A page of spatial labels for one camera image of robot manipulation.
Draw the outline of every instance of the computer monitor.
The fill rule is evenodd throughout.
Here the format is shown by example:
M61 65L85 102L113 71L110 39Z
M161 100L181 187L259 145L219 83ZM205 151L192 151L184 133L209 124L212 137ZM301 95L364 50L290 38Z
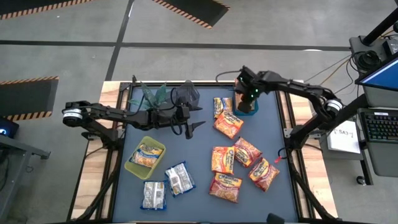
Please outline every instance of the computer monitor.
M355 84L398 91L398 53L383 62L379 68L360 76Z

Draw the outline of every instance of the monitor screen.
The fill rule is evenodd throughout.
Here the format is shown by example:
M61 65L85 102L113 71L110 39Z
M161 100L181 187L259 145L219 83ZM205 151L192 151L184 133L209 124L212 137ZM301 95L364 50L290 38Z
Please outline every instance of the monitor screen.
M360 79L359 85L398 91L398 57Z

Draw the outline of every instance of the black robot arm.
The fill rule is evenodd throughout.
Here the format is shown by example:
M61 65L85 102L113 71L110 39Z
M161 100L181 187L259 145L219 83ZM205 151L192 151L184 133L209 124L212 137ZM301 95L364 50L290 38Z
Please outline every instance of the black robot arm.
M304 125L295 126L290 135L285 137L285 150L288 162L291 167L291 175L299 184L304 194L309 199L315 210L324 220L330 223L337 222L338 219L330 215L320 204L317 198L309 189L308 185L303 181L299 172L296 170L292 158L292 151L299 150L303 147L308 139L309 134L319 126L333 121L343 105L341 101L327 88L318 85L309 85L293 80L282 78L279 74L271 71L258 72L255 74L247 67L241 69L241 73L237 77L235 92L240 93L242 101L238 105L238 109L244 113L251 110L251 104L261 93L269 93L271 91L284 91L287 93L302 96L311 101L315 112L317 113Z
M114 129L105 128L97 122L97 119L106 119L132 125L134 128L148 131L152 128L172 127L176 134L182 134L182 126L185 126L185 137L193 137L193 130L204 122L188 124L190 111L201 110L189 103L181 103L173 106L164 104L160 108L145 111L130 112L103 106L99 103L87 101L68 102L63 110L63 123L69 127L82 127L89 133L99 136L104 144L116 142L118 132Z

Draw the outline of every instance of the dark blue table surface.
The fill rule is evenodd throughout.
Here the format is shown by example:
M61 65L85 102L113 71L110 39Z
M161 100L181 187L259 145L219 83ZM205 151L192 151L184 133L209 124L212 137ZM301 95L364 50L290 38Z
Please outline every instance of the dark blue table surface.
M259 111L253 116L241 116L243 127L236 139L231 140L213 127L213 97L232 97L233 92L223 87L198 87L201 111L191 112L190 122L206 121L186 140L185 135L176 136L170 128L141 131L127 127L124 145L124 164L144 136L150 136L166 146L167 152L156 167L150 180L164 180L165 170L186 161L197 187L191 192L172 197L166 193L166 211L141 210L144 181L124 169L120 170L114 222L265 222L268 213L274 213L287 222L296 222L294 195L290 183L287 161L280 161L276 168L280 174L267 192L257 188L248 177L250 168L234 162L234 176L243 179L239 203L209 195L214 173L211 171L211 151L214 146L232 146L238 136L251 142L274 164L277 151L284 146L275 93L262 94L258 99ZM140 100L142 91L135 88L133 98Z

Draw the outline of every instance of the yellow plastic bowl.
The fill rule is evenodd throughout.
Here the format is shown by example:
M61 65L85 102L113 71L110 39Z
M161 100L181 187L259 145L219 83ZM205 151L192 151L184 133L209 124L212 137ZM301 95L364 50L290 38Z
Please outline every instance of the yellow plastic bowl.
M139 146L141 144L145 144L149 147L156 147L159 149L163 149L163 152L161 153L161 155L159 156L159 158L156 160L154 166L152 168L149 167L144 167L138 164L135 164L133 162L130 162L130 158L132 157L132 155L139 149ZM142 138L141 142L138 144L138 146L136 147L136 150L134 150L134 152L131 154L131 156L129 157L129 159L126 161L126 163L124 164L124 168L128 171L130 171L131 173L133 173L134 175L136 175L137 177L139 177L142 180L146 180L149 177L151 177L152 173L154 172L156 166L158 165L158 163L160 162L160 160L162 160L164 154L166 152L166 147L156 141L155 139L149 137L149 136L145 136Z

